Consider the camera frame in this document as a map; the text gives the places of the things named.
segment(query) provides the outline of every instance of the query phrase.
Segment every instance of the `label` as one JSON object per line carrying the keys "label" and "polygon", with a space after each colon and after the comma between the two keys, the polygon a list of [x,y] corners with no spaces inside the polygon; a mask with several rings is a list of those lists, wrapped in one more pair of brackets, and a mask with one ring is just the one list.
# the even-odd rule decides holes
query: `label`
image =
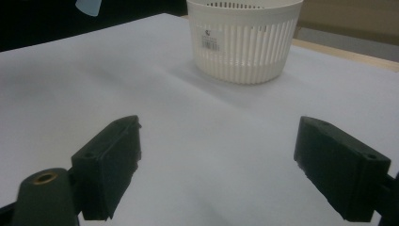
{"label": "label", "polygon": [[223,51],[223,32],[198,26],[197,34],[199,34],[200,47],[216,52]]}

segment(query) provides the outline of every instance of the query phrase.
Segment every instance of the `white plastic basket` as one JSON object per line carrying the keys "label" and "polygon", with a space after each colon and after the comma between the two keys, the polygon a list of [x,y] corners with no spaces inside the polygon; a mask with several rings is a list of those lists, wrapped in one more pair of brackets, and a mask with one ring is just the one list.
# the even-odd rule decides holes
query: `white plastic basket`
{"label": "white plastic basket", "polygon": [[302,1],[187,0],[197,66],[239,84],[280,75]]}

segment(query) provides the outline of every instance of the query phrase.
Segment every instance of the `table surface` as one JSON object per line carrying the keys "label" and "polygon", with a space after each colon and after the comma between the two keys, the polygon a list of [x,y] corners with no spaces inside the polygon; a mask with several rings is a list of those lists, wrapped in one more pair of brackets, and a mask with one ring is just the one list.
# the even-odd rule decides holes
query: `table surface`
{"label": "table surface", "polygon": [[[81,225],[354,225],[293,159],[301,116],[329,121],[399,171],[399,76],[292,46],[280,77],[215,80],[188,21],[166,14],[0,54],[0,205],[111,121],[138,115],[143,158],[114,219]],[[372,224],[379,216],[375,214]]]}

